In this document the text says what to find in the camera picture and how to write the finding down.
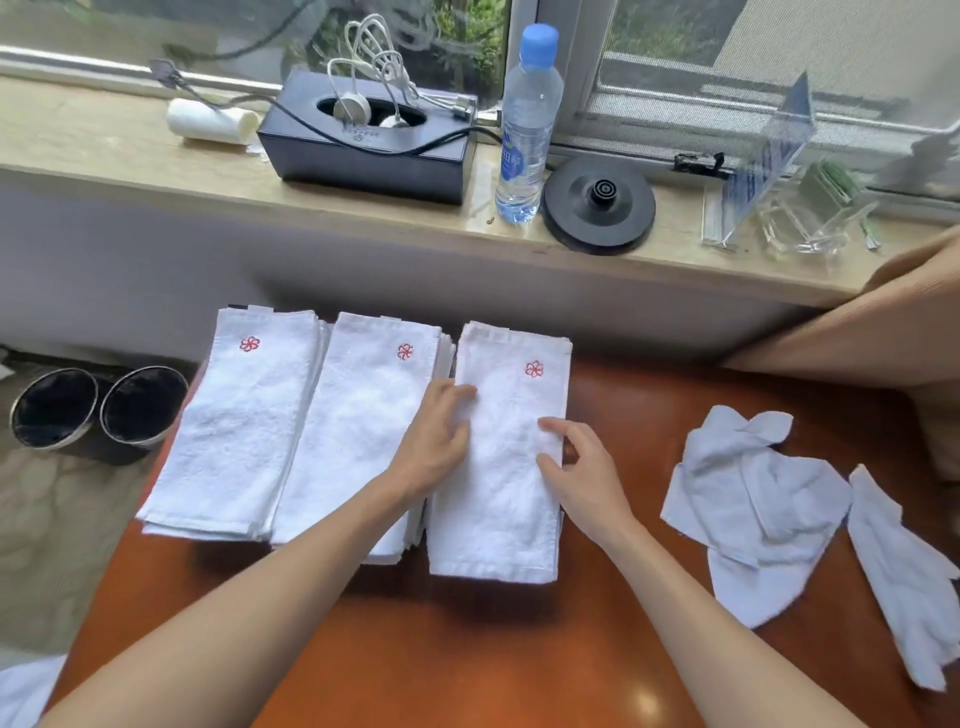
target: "white paper roll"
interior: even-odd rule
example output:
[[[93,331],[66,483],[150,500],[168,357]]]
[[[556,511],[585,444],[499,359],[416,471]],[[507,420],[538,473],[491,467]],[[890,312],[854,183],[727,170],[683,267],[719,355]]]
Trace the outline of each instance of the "white paper roll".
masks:
[[[167,128],[191,139],[246,146],[259,126],[259,115],[248,109],[211,109],[190,99],[174,99],[167,107]]]

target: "crumpled white towel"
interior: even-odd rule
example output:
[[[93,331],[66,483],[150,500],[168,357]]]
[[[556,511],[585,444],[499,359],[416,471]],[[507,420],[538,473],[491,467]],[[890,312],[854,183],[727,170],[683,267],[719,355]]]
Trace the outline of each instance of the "crumpled white towel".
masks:
[[[474,384],[467,459],[427,504],[430,573],[543,584],[557,579],[562,513],[536,456],[558,462],[563,439],[537,419],[566,412],[567,339],[471,322],[456,382]]]
[[[945,691],[943,668],[960,658],[960,601],[950,583],[960,570],[900,524],[903,509],[865,467],[857,466],[850,483],[853,549],[907,672],[921,688]]]
[[[196,540],[269,537],[327,325],[313,311],[224,308],[204,378],[184,408],[143,533]]]
[[[286,544],[383,473],[437,372],[448,376],[452,345],[438,327],[341,313],[330,337],[271,543]],[[422,503],[395,523],[368,556],[395,564],[419,540]]]
[[[829,463],[769,447],[792,424],[783,412],[748,422],[713,407],[687,435],[660,513],[708,547],[714,595],[751,628],[803,592],[850,508],[851,489]]]
[[[0,728],[33,728],[50,699],[66,655],[0,670]]]

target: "black tissue box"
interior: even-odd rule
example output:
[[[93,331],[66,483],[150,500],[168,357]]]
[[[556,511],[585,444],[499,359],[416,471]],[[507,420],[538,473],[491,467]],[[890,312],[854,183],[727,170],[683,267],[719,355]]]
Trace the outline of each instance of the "black tissue box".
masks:
[[[335,76],[333,83],[341,93],[352,90],[349,77]],[[400,104],[400,115],[411,126],[381,129],[376,126],[379,121],[394,114],[387,89],[383,84],[357,79],[356,90],[370,101],[370,125],[344,124],[333,118],[336,95],[324,73],[294,71],[277,101],[334,138],[381,150],[415,149],[470,124],[425,101],[415,101],[415,107],[407,106],[402,103],[399,90],[392,88]],[[314,182],[450,205],[464,201],[476,147],[470,134],[419,155],[382,157],[328,141],[274,107],[267,112],[257,134],[276,173],[288,182]]]

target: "hand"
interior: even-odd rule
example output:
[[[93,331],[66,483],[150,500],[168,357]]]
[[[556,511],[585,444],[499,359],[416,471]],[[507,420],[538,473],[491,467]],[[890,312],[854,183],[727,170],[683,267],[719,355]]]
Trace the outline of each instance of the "hand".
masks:
[[[427,386],[420,409],[387,469],[409,499],[430,493],[467,455],[469,423],[451,429],[450,418],[457,404],[473,399],[476,393],[477,388],[470,384],[454,386],[453,379],[434,379]]]
[[[580,456],[576,465],[561,468],[549,455],[539,454],[543,479],[577,527],[607,548],[623,529],[636,525],[613,458],[589,425],[555,417],[541,417],[539,423],[540,428],[567,438]]]

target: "wooden table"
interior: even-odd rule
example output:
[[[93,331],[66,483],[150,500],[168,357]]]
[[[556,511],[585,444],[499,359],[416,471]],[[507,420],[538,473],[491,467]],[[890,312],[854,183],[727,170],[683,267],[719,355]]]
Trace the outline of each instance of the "wooden table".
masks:
[[[903,505],[905,524],[957,556],[945,499],[906,398],[721,370],[576,360],[569,417],[594,427],[616,460],[634,513],[707,588],[704,548],[662,522],[660,507],[686,433],[720,403],[746,417],[767,409],[792,413],[784,452],[824,457],[841,473],[865,463]],[[258,545],[143,536],[139,523],[131,523],[51,704],[264,553]],[[948,669],[948,694],[910,683],[844,528],[804,594],[758,633],[872,728],[958,725],[960,667]],[[545,587],[430,577],[423,548],[397,567],[361,567],[256,722],[261,728],[702,724],[626,583],[569,522],[560,578]]]

